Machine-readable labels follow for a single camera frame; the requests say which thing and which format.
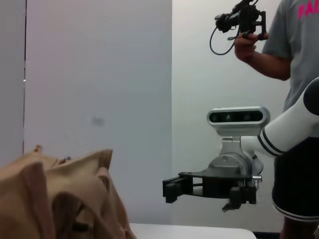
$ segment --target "black stripe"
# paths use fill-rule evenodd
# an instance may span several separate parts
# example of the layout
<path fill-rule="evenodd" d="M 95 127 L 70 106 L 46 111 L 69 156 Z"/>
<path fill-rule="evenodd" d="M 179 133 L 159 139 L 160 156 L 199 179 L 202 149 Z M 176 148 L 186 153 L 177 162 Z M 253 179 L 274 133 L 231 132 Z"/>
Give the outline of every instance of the black stripe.
<path fill-rule="evenodd" d="M 267 142 L 267 144 L 269 144 L 269 146 L 270 146 L 273 150 L 275 150 L 276 152 L 281 153 L 281 154 L 286 153 L 286 152 L 284 152 L 284 151 L 281 151 L 281 150 L 277 149 L 277 148 L 270 142 L 270 140 L 267 138 L 267 135 L 266 135 L 266 132 L 265 132 L 265 128 L 263 128 L 262 134 L 263 134 L 263 136 L 264 136 L 265 141 Z"/>
<path fill-rule="evenodd" d="M 303 220 L 303 221 L 319 221 L 319 216 L 318 217 L 314 217 L 314 218 L 303 218 L 303 216 L 298 216 L 298 215 L 291 215 L 291 214 L 288 214 L 288 213 L 285 213 L 283 212 L 280 208 L 278 208 L 275 204 L 274 204 L 274 207 L 282 214 L 288 216 L 288 217 L 291 217 L 291 218 L 295 218 L 295 219 L 300 219 L 300 220 Z"/>
<path fill-rule="evenodd" d="M 268 239 L 278 239 L 280 233 L 264 233 L 264 232 L 253 232 L 255 237 L 258 238 L 268 238 Z"/>
<path fill-rule="evenodd" d="M 270 150 L 267 148 L 267 146 L 266 146 L 266 145 L 264 144 L 264 142 L 262 141 L 260 135 L 257 136 L 257 138 L 258 138 L 258 140 L 259 140 L 261 146 L 262 146 L 268 153 L 270 153 L 272 156 L 275 156 L 275 157 L 278 157 L 278 156 L 279 156 L 278 154 L 273 153 L 272 151 L 270 151 Z"/>

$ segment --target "man's hand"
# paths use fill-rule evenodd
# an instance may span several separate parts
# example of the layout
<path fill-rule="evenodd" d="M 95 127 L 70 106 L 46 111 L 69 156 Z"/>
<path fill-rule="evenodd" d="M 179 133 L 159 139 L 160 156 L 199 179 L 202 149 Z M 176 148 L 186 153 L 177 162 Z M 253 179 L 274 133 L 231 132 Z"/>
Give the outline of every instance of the man's hand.
<path fill-rule="evenodd" d="M 268 39 L 268 34 L 265 33 L 265 39 Z M 235 55 L 243 62 L 248 63 L 255 53 L 255 43 L 258 41 L 258 35 L 249 34 L 248 39 L 243 38 L 243 34 L 235 40 Z"/>

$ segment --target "camera lens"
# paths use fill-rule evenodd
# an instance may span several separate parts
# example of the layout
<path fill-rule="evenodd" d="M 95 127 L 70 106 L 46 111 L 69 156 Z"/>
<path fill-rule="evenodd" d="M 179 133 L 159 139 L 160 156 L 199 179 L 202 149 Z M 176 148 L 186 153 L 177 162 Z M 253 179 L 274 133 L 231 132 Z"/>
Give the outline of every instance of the camera lens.
<path fill-rule="evenodd" d="M 231 115 L 226 115 L 226 116 L 225 116 L 225 120 L 226 120 L 226 121 L 231 121 Z"/>
<path fill-rule="evenodd" d="M 209 120 L 213 123 L 261 121 L 262 118 L 263 113 L 260 111 L 217 112 L 209 116 Z"/>
<path fill-rule="evenodd" d="M 244 116 L 244 120 L 245 120 L 245 121 L 250 121 L 250 119 L 251 119 L 251 116 L 250 116 L 249 114 L 246 114 L 246 115 Z"/>

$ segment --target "black shorts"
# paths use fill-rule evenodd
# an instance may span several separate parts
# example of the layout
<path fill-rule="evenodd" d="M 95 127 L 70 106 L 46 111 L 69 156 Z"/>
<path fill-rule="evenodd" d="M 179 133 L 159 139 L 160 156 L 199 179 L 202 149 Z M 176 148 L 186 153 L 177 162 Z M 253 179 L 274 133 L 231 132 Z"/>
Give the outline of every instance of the black shorts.
<path fill-rule="evenodd" d="M 284 216 L 319 222 L 319 138 L 275 159 L 274 207 Z"/>

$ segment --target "white table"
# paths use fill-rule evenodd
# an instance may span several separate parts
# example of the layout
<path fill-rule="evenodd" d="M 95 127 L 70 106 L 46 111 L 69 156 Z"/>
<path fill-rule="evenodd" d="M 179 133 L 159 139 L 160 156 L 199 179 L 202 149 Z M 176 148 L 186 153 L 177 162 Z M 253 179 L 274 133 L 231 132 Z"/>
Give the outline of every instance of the white table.
<path fill-rule="evenodd" d="M 138 239 L 256 239 L 243 229 L 131 224 Z"/>

